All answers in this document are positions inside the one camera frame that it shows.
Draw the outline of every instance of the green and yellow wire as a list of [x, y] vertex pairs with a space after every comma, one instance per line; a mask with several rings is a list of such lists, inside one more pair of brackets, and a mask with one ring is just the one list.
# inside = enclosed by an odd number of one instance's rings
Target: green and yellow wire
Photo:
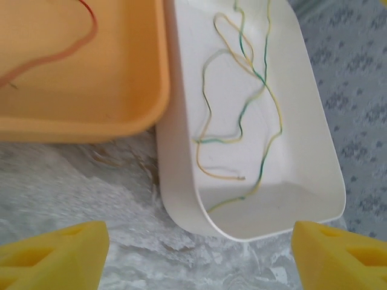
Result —
[[[265, 165], [265, 162], [266, 162], [266, 159], [268, 157], [268, 153], [270, 151], [270, 148], [274, 142], [275, 139], [277, 139], [279, 136], [282, 135], [282, 131], [283, 131], [283, 120], [282, 120], [282, 115], [281, 115], [281, 110], [279, 108], [279, 103], [274, 95], [274, 93], [271, 91], [270, 87], [268, 86], [267, 84], [267, 51], [268, 51], [268, 38], [269, 38], [269, 34], [271, 32], [271, 29], [272, 29], [272, 21], [271, 21], [271, 18], [270, 18], [270, 4], [271, 4], [271, 0], [268, 0], [268, 3], [267, 3], [267, 19], [268, 19], [268, 30], [267, 30], [267, 34], [266, 34], [266, 38], [265, 38], [265, 50], [264, 50], [264, 65], [265, 65], [265, 72], [264, 72], [264, 77], [262, 77], [256, 70], [255, 70], [255, 67], [253, 65], [253, 61], [254, 61], [254, 50], [253, 50], [253, 47], [251, 45], [251, 42], [246, 38], [246, 36], [244, 35], [244, 26], [245, 26], [245, 23], [246, 23], [246, 15], [243, 11], [243, 9], [239, 6], [238, 4], [238, 0], [235, 1], [234, 3], [234, 10], [238, 13], [240, 13], [242, 15], [242, 21], [241, 21], [241, 26], [238, 28], [226, 15], [222, 14], [222, 13], [217, 13], [215, 16], [214, 16], [214, 20], [213, 20], [213, 23], [214, 23], [214, 26], [215, 26], [215, 29], [216, 31], [218, 32], [218, 34], [220, 35], [220, 37], [222, 38], [223, 42], [225, 43], [227, 49], [226, 51], [228, 53], [230, 53], [233, 58], [235, 59], [235, 61], [245, 70], [247, 71], [249, 74], [253, 74], [254, 76], [256, 76], [264, 85], [263, 88], [266, 88], [270, 94], [270, 96], [272, 97], [272, 100], [276, 106], [276, 110], [278, 112], [278, 117], [279, 117], [279, 131], [278, 133], [274, 134], [274, 136], [272, 136], [266, 146], [266, 148], [264, 149], [264, 152], [263, 152], [263, 156], [262, 156], [262, 161], [261, 161], [261, 165], [259, 167], [259, 176], [257, 178], [257, 181], [255, 182], [255, 185], [254, 187], [252, 188], [251, 191], [249, 191], [247, 194], [243, 195], [243, 196], [240, 196], [240, 197], [237, 197], [237, 198], [232, 198], [232, 199], [227, 199], [223, 202], [220, 202], [219, 204], [216, 204], [215, 206], [213, 206], [212, 208], [210, 208], [207, 212], [208, 213], [211, 213], [213, 212], [214, 210], [216, 210], [217, 208], [220, 208], [222, 207], [223, 205], [226, 205], [226, 204], [230, 204], [230, 203], [233, 203], [233, 202], [236, 202], [236, 201], [242, 201], [242, 200], [245, 200], [246, 198], [248, 198], [249, 196], [251, 195], [254, 195], [257, 190], [259, 189], [259, 187], [261, 186], [261, 183], [262, 183], [262, 177], [263, 177], [263, 171], [264, 171], [264, 165]], [[218, 18], [224, 18], [233, 28], [237, 29], [239, 31], [239, 46], [240, 46], [240, 49], [242, 51], [242, 54], [243, 54], [243, 57], [244, 57], [244, 61], [241, 61], [241, 56], [239, 54], [236, 54], [230, 47], [228, 41], [226, 40], [226, 38], [223, 36], [223, 34], [219, 31], [217, 25], [216, 25], [216, 21]], [[243, 44], [243, 40], [246, 41], [247, 45], [249, 46], [250, 48], [250, 51], [251, 51], [251, 56], [249, 57], [247, 54], [246, 54], [246, 51], [245, 51], [245, 48], [244, 48], [244, 44]], [[213, 54], [211, 57], [208, 58], [207, 62], [204, 64], [203, 66], [203, 97], [205, 99], [205, 102], [206, 102], [206, 105], [209, 109], [209, 117], [206, 121], [206, 124], [204, 126], [204, 129], [199, 137], [199, 139], [196, 140], [197, 142], [197, 164], [198, 164], [198, 167], [200, 168], [200, 170], [202, 172], [204, 172], [205, 174], [213, 177], [213, 178], [218, 178], [218, 179], [226, 179], [226, 180], [244, 180], [244, 178], [240, 178], [240, 177], [234, 177], [234, 176], [220, 176], [220, 175], [214, 175], [210, 172], [208, 172], [207, 170], [204, 170], [203, 167], [201, 166], [200, 164], [200, 161], [199, 161], [199, 154], [200, 154], [200, 145], [201, 144], [204, 144], [204, 143], [214, 143], [214, 142], [218, 142], [218, 143], [224, 143], [224, 144], [230, 144], [230, 143], [236, 143], [236, 142], [239, 142], [242, 140], [243, 138], [243, 128], [242, 128], [242, 125], [241, 125], [241, 122], [242, 122], [242, 119], [243, 119], [243, 116], [247, 110], [247, 108], [249, 107], [249, 105], [254, 101], [256, 100], [257, 98], [259, 98], [259, 96], [262, 94], [262, 91], [263, 89], [260, 91], [259, 94], [253, 96], [253, 97], [250, 97], [246, 100], [245, 104], [244, 104], [244, 107], [238, 117], [238, 127], [239, 127], [239, 131], [240, 131], [240, 135], [238, 138], [235, 138], [235, 139], [231, 139], [231, 140], [225, 140], [225, 139], [220, 139], [220, 138], [208, 138], [208, 139], [205, 139], [205, 135], [206, 135], [206, 132], [208, 130], [208, 127], [209, 127], [209, 124], [211, 122], [211, 119], [212, 119], [212, 110], [211, 110], [211, 107], [210, 107], [210, 103], [208, 101], [208, 98], [206, 96], [206, 90], [205, 90], [205, 85], [206, 85], [206, 79], [205, 79], [205, 76], [206, 76], [206, 70], [209, 66], [209, 64], [211, 62], [213, 62], [217, 57], [219, 57], [220, 55], [226, 53], [225, 50], [220, 50], [218, 51], [217, 53]], [[248, 66], [250, 67], [251, 70], [247, 70], [246, 66], [244, 65], [244, 62], [248, 64]]]

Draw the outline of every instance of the orange wire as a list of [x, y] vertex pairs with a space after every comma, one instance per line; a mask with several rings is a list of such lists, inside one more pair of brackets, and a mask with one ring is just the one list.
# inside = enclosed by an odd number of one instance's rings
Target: orange wire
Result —
[[29, 60], [26, 63], [23, 63], [22, 65], [19, 65], [16, 68], [13, 68], [9, 72], [5, 73], [3, 76], [0, 77], [0, 89], [6, 85], [8, 85], [11, 81], [13, 81], [15, 78], [19, 77], [21, 74], [27, 72], [28, 70], [35, 68], [40, 65], [46, 65], [51, 62], [57, 62], [58, 60], [65, 59], [66, 57], [71, 56], [72, 54], [76, 53], [78, 50], [80, 50], [83, 46], [88, 44], [90, 41], [94, 39], [98, 32], [98, 23], [97, 18], [90, 8], [90, 6], [84, 1], [84, 0], [78, 0], [85, 8], [89, 11], [91, 20], [93, 22], [93, 26], [91, 27], [90, 32], [84, 36], [83, 38], [75, 41], [72, 45], [70, 45], [68, 48], [63, 50], [60, 53], [52, 54], [50, 56], [44, 56], [39, 57], [37, 59]]

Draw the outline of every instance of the white plastic tray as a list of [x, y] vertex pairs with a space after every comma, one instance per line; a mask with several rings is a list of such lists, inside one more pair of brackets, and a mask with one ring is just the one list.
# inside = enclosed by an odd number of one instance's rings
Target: white plastic tray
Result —
[[[233, 0], [165, 2], [172, 100], [157, 126], [157, 143], [161, 195], [171, 218], [192, 233], [249, 241], [291, 230], [298, 220], [326, 222], [341, 216], [345, 187], [340, 166], [301, 30], [286, 0], [272, 0], [268, 48], [268, 84], [282, 109], [284, 133], [270, 149], [257, 194], [207, 214], [206, 209], [253, 187], [264, 146], [278, 131], [278, 115], [265, 93], [246, 113], [242, 142], [203, 145], [201, 162], [207, 169], [223, 175], [234, 170], [246, 177], [244, 182], [203, 174], [196, 165], [192, 141], [208, 114], [201, 94], [201, 70], [211, 54], [224, 48], [212, 18], [221, 11], [239, 23], [240, 16], [232, 9]], [[255, 48], [255, 65], [263, 72], [267, 1], [241, 0], [240, 6], [246, 12], [246, 35]], [[239, 51], [238, 34], [226, 24], [220, 28]], [[214, 61], [207, 73], [213, 108], [209, 134], [236, 134], [244, 101], [259, 87], [230, 56]]]

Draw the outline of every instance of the hole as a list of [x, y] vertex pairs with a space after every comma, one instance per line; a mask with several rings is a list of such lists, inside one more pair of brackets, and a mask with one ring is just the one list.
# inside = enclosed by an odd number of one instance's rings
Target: hole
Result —
[[12, 279], [0, 279], [0, 290], [6, 290], [15, 281]]
[[340, 237], [341, 234], [332, 228], [321, 228], [320, 232], [327, 237]]
[[347, 248], [346, 250], [365, 266], [387, 267], [387, 251], [375, 248]]
[[81, 232], [81, 228], [69, 228], [68, 230], [64, 230], [61, 232], [63, 236], [75, 236], [77, 233]]
[[46, 258], [52, 251], [53, 249], [49, 248], [24, 250], [9, 255], [6, 259], [0, 262], [0, 266], [32, 267], [38, 264], [44, 258]]

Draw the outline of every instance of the gray patterned tablecloth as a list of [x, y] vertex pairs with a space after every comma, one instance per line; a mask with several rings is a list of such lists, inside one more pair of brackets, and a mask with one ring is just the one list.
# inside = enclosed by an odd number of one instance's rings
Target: gray patterned tablecloth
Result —
[[[378, 0], [341, 0], [301, 23], [346, 182], [345, 219], [384, 240], [386, 21]], [[98, 146], [0, 144], [0, 244], [102, 219], [111, 247], [101, 289], [301, 289], [289, 234], [241, 244], [178, 228], [156, 163], [153, 131]]]

